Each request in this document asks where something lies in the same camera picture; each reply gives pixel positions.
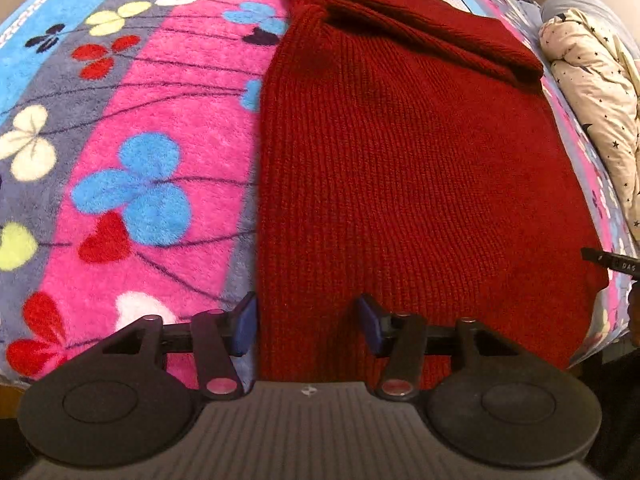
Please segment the person's right hand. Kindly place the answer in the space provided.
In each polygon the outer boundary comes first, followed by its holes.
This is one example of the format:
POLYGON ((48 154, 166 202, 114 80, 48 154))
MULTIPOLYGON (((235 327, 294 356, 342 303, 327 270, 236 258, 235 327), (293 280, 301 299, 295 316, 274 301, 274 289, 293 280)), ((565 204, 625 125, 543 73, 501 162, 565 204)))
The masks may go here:
POLYGON ((628 295, 628 330, 631 343, 640 347, 640 283, 634 282, 628 295))

